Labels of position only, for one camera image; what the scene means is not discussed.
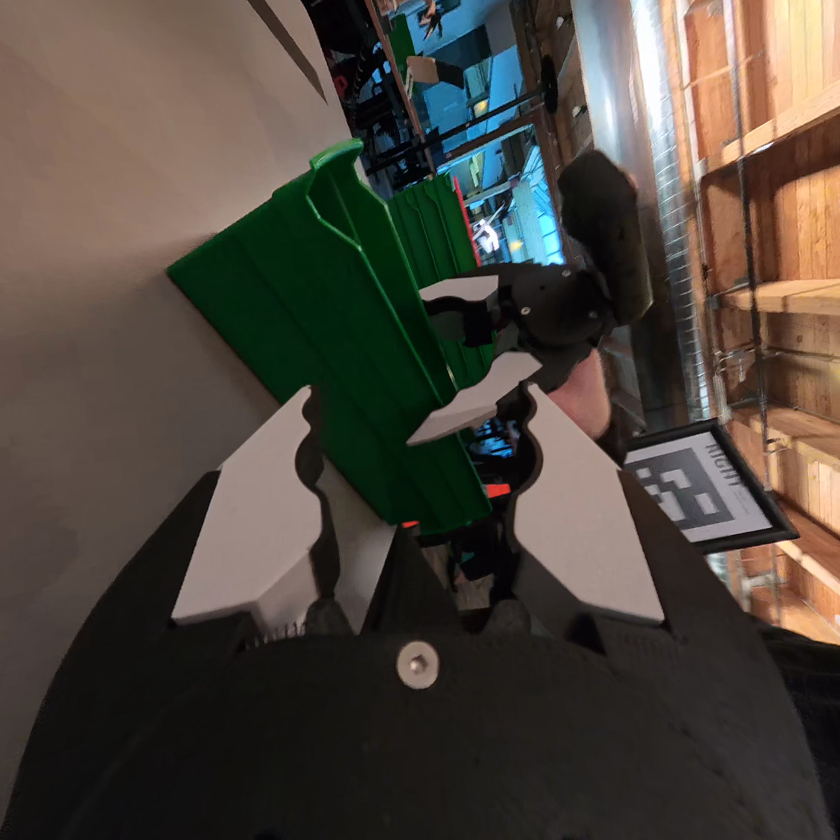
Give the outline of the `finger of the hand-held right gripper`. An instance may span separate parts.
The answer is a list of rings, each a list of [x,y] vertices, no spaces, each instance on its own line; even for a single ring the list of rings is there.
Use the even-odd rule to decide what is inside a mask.
[[[462,276],[419,291],[427,318],[441,340],[466,347],[493,343],[500,320],[499,277]]]
[[[532,378],[542,366],[532,354],[496,357],[482,380],[458,391],[449,404],[428,414],[406,440],[406,446],[424,445],[481,426],[497,415],[497,405],[504,396]]]

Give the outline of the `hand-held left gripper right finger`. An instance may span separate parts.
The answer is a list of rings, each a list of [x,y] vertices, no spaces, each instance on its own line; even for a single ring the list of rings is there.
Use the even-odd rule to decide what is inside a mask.
[[[516,596],[543,624],[570,623],[585,609],[662,623],[619,468],[536,384],[521,391],[529,404],[522,435],[536,460],[511,502]]]

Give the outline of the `framed marker sign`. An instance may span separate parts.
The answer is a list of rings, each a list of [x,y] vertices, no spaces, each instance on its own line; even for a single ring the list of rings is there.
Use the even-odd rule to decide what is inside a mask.
[[[634,437],[624,468],[704,554],[800,538],[715,418]]]

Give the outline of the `silver ventilation duct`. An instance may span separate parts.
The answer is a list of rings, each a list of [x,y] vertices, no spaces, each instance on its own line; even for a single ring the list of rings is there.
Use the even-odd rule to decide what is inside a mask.
[[[664,2],[572,3],[596,149],[631,173],[654,302],[631,328],[648,431],[711,415],[690,229],[689,177],[680,154]]]

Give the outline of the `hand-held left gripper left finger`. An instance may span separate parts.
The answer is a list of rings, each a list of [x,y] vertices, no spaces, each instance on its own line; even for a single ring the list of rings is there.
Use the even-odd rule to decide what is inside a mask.
[[[340,549],[319,487],[320,397],[303,386],[222,464],[171,618],[237,613],[263,634],[301,626],[331,597]]]

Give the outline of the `black tape strip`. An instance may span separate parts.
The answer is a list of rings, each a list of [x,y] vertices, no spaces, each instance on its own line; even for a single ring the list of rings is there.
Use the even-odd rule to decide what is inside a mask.
[[[299,71],[311,84],[312,88],[320,96],[324,102],[327,102],[327,96],[324,93],[319,74],[310,62],[309,58],[304,54],[298,43],[291,36],[287,28],[282,24],[278,15],[270,6],[268,1],[247,1],[248,5],[254,10],[262,23],[268,28],[269,32],[278,42],[278,44],[286,51],[289,58],[296,65]]]

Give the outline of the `person's right hand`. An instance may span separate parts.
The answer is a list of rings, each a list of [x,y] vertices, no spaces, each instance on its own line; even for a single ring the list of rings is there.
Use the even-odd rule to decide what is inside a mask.
[[[592,440],[602,438],[612,420],[602,358],[597,349],[578,363],[549,399]]]

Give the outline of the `green plastic bin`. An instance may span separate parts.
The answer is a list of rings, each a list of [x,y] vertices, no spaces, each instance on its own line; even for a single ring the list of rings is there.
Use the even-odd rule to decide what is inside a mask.
[[[492,349],[438,337],[389,208],[357,172],[362,150],[311,158],[167,274],[279,403],[317,387],[324,454],[382,519],[450,532],[491,512],[465,435],[406,441]]]
[[[463,197],[450,175],[407,187],[387,206],[419,291],[480,268]],[[437,343],[442,360],[435,368],[446,364],[454,388],[475,385],[487,373],[491,347],[470,348],[445,339]]]

